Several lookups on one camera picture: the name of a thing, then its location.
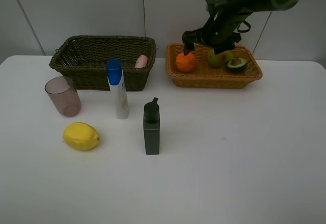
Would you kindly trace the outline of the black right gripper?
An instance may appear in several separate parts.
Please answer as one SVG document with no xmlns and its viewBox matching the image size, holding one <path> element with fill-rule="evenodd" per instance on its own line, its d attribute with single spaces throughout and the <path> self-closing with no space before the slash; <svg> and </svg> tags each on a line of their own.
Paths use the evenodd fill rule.
<svg viewBox="0 0 326 224">
<path fill-rule="evenodd" d="M 188 55 L 194 51 L 196 43 L 213 48 L 214 54 L 233 50 L 235 44 L 241 41 L 241 35 L 235 32 L 238 27 L 235 21 L 236 17 L 226 8 L 219 9 L 203 27 L 183 33 L 183 54 Z"/>
</svg>

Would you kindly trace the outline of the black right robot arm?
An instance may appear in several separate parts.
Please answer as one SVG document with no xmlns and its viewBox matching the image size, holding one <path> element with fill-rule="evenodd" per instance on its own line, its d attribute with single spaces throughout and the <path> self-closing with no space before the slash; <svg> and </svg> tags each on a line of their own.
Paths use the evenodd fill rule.
<svg viewBox="0 0 326 224">
<path fill-rule="evenodd" d="M 241 34 L 249 32 L 246 19 L 253 13 L 285 11 L 300 0 L 205 0 L 209 19 L 203 27 L 186 31 L 182 35 L 183 53 L 193 51 L 195 44 L 210 47 L 216 54 L 232 50 L 241 40 Z"/>
</svg>

